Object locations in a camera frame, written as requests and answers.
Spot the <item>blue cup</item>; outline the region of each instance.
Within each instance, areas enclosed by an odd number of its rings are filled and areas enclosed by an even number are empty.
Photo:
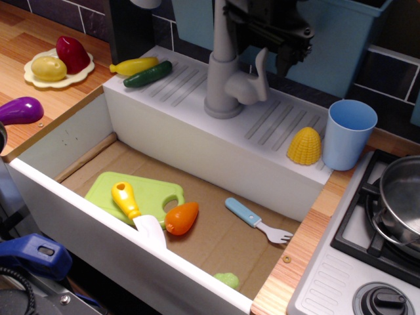
[[[378,121],[372,107],[357,100],[339,100],[328,111],[322,160],[337,171],[353,168]]]

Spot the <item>green toy piece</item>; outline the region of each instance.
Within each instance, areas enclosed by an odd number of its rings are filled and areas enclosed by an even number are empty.
[[[236,289],[239,285],[239,278],[231,272],[227,272],[225,274],[215,274],[214,277],[230,286],[232,289]]]

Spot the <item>silver pot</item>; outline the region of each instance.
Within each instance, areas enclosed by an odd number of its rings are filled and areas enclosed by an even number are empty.
[[[391,243],[420,251],[420,156],[403,157],[388,165],[379,191],[379,212],[372,220],[376,230]]]

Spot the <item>green toy cucumber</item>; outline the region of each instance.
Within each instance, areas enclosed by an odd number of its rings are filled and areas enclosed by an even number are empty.
[[[125,87],[142,87],[167,76],[171,73],[171,71],[172,63],[166,60],[154,67],[151,67],[150,69],[138,72],[131,77],[128,77],[123,83]]]

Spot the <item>toy red pepper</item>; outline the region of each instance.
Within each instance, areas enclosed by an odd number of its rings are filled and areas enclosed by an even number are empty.
[[[56,51],[67,67],[67,74],[78,74],[91,63],[83,45],[73,37],[61,36],[57,41]]]

